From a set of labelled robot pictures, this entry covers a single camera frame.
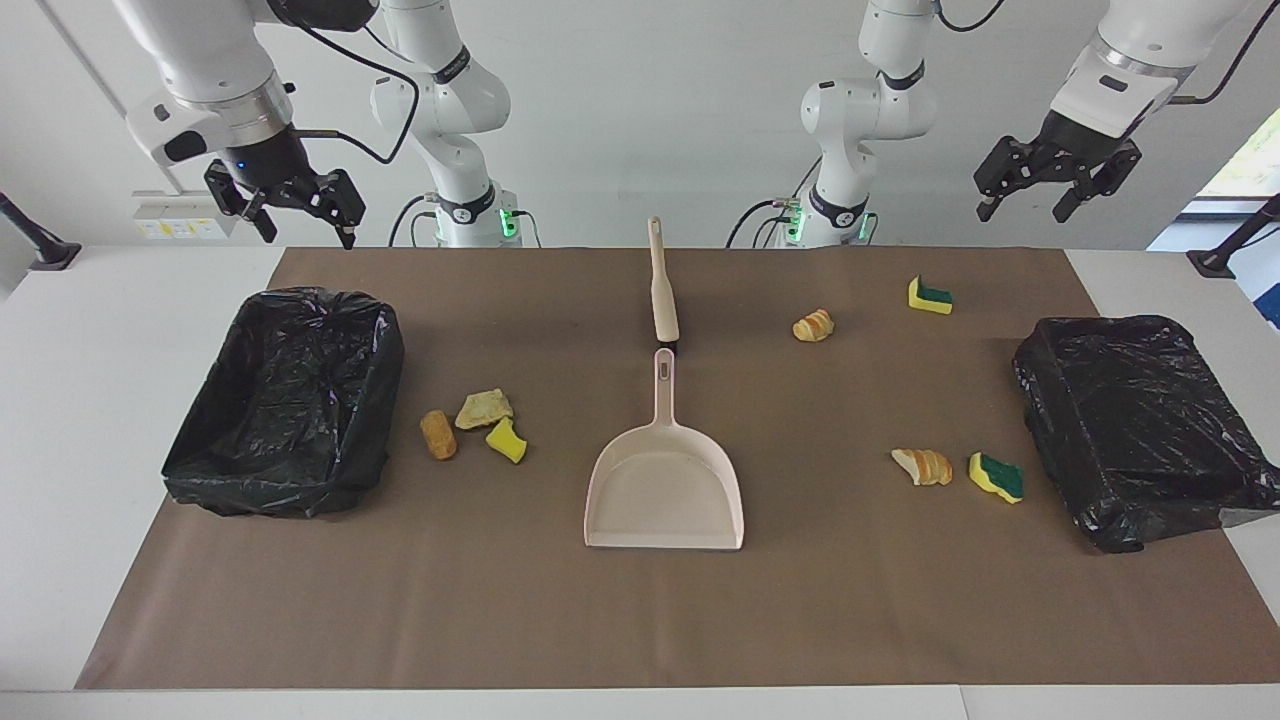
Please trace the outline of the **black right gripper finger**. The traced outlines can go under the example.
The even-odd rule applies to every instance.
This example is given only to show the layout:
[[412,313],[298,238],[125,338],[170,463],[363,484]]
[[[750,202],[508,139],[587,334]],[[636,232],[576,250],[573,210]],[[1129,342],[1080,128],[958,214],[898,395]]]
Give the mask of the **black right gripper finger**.
[[278,229],[265,209],[268,195],[252,190],[244,196],[224,161],[210,161],[204,181],[219,211],[251,224],[265,243],[274,243]]
[[334,169],[325,174],[311,176],[308,179],[310,187],[302,209],[310,217],[328,223],[343,250],[352,250],[367,206],[349,173]]

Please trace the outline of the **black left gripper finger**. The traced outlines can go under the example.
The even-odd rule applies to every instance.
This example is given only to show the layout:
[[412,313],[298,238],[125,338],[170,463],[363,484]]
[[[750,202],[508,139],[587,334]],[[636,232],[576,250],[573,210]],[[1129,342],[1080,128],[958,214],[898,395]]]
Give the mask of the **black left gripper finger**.
[[1115,195],[1142,158],[1137,146],[1119,146],[1092,170],[1082,159],[1061,154],[1055,169],[1061,168],[1062,178],[1070,187],[1053,206],[1053,219],[1066,223],[1083,204],[1098,196]]
[[975,169],[975,187],[982,195],[975,210],[979,220],[989,222],[1009,195],[1042,182],[1046,167],[1047,146],[1038,138],[1021,142],[1005,135],[997,140]]

